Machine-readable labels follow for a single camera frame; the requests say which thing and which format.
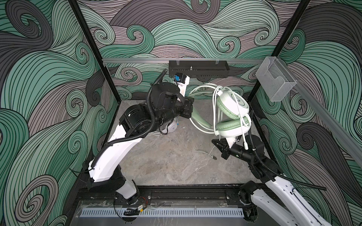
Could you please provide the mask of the white over-ear headphones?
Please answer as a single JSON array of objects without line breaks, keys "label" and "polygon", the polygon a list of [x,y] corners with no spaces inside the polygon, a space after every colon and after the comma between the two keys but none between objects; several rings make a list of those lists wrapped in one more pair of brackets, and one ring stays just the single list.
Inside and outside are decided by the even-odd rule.
[{"label": "white over-ear headphones", "polygon": [[178,118],[175,118],[175,119],[173,119],[172,122],[169,122],[167,124],[167,127],[165,127],[163,130],[161,130],[161,132],[159,130],[156,130],[156,131],[152,132],[152,135],[161,136],[161,135],[167,135],[168,133],[175,132],[178,125],[179,125],[179,120],[178,120]]}]

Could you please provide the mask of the green over-ear headphones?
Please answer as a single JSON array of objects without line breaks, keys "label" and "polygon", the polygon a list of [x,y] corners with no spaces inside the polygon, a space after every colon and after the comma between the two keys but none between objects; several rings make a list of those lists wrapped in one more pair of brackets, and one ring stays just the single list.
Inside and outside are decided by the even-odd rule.
[{"label": "green over-ear headphones", "polygon": [[190,122],[200,132],[221,137],[245,137],[251,129],[252,120],[247,101],[231,88],[207,83],[194,88],[189,97],[201,94],[212,95],[213,123],[209,123],[194,109]]}]

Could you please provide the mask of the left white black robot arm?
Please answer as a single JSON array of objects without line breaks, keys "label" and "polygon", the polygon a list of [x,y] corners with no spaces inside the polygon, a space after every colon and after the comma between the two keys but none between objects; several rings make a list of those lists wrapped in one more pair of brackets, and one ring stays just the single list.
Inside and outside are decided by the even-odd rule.
[{"label": "left white black robot arm", "polygon": [[90,192],[115,192],[129,202],[138,199],[135,182],[122,174],[119,164],[149,133],[168,134],[176,127],[178,116],[191,117],[193,99],[185,97],[187,85],[188,82],[156,82],[146,102],[132,105],[123,113],[111,139],[92,161],[84,163],[84,170],[89,173]]}]

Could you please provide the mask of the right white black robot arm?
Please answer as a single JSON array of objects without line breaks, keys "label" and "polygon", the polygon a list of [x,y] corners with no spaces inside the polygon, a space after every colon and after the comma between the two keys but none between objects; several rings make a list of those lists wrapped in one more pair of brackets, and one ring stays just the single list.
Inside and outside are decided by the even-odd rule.
[{"label": "right white black robot arm", "polygon": [[253,181],[240,187],[241,202],[259,207],[281,226],[330,225],[298,192],[294,182],[281,173],[278,165],[265,156],[262,140],[255,135],[247,135],[246,139],[249,149],[237,143],[229,145],[226,138],[213,139],[212,144],[221,152],[223,159],[233,156],[245,161],[254,177],[266,185],[282,203],[277,203]]}]

